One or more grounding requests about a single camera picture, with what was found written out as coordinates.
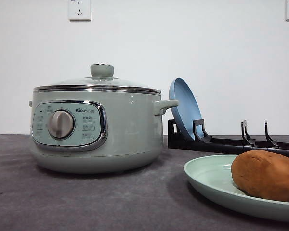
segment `control knob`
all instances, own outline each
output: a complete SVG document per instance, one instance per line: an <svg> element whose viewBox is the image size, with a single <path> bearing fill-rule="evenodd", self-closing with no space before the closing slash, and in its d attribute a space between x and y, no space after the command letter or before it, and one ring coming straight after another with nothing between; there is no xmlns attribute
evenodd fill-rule
<svg viewBox="0 0 289 231"><path fill-rule="evenodd" d="M58 110L51 114L47 127L53 137L64 138L72 133L74 119L69 112Z"/></svg>

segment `plate rim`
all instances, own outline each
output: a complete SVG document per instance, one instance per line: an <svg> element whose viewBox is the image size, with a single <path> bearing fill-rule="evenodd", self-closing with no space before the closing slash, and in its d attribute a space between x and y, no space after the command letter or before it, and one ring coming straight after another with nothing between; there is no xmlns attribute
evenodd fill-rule
<svg viewBox="0 0 289 231"><path fill-rule="evenodd" d="M208 156L202 156L202 157L198 157L198 158L195 158L195 159L192 159L192 160L189 160L188 162L186 162L184 164L184 172L186 173L186 175L188 177L190 177L191 179L193 179L194 181L196 181L197 183L205 186L205 187L208 187L208 188L211 188L211 189L214 189L214 190L217 190L217 191L220 191L220 192L223 192L225 194L230 194L232 196L237 196L237 197L242 197L244 199L248 199L248 200L255 200L255 201L260 201L260 202L266 202L266 203L270 203L270 204L278 204L278 205L289 205L289 202L285 202L285 201L275 201L275 200L268 200L268 199L262 199L262 198L259 198L259 197L253 197L253 196L247 196L247 195L241 195L241 194L238 194L238 193L234 193L234 192L229 192L229 191L226 191L226 190L223 190L223 189L219 189L217 187L214 187L214 186L209 186L207 184L204 184L204 183L201 183L200 181L196 180L195 178L193 178L187 171L187 166L191 163L191 162L194 162L194 161L197 161L199 159L203 159L203 158L215 158L215 157L225 157L225 156L229 156L229 157L234 157L234 156L237 156L237 155L231 155L231 154L227 154L227 155L208 155Z"/></svg>

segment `black dish rack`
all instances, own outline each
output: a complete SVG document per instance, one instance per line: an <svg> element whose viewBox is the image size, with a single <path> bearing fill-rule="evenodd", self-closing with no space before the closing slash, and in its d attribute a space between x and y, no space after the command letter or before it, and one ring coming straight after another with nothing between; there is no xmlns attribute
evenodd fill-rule
<svg viewBox="0 0 289 231"><path fill-rule="evenodd" d="M202 127L204 137L197 134L196 126ZM246 120L241 122L241 140L222 139L209 136L204 128L204 119L193 121L195 141L188 141L180 132L174 119L168 120L168 148L195 150L204 152L216 152L227 154L241 154L249 150L266 150L289 157L289 143L273 140L268 134L268 124L265 121L266 141L257 141L247 133Z"/></svg>

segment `table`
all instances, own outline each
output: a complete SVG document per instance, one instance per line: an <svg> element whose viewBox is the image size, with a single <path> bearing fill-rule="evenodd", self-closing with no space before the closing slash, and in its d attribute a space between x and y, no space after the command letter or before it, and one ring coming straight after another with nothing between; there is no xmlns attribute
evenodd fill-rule
<svg viewBox="0 0 289 231"><path fill-rule="evenodd" d="M216 153L168 149L164 140L161 155L145 167L77 175L37 166L28 135L0 135L0 231L289 230L289 223L240 214L203 197L183 165Z"/></svg>

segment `pot base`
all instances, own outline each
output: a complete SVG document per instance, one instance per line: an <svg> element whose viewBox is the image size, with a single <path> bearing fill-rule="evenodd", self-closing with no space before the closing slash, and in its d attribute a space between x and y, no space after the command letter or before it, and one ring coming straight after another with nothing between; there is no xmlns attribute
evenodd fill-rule
<svg viewBox="0 0 289 231"><path fill-rule="evenodd" d="M120 172L142 167L156 159L160 151L91 157L52 156L42 154L37 150L31 150L31 153L39 166L49 170L64 173L93 174Z"/></svg>

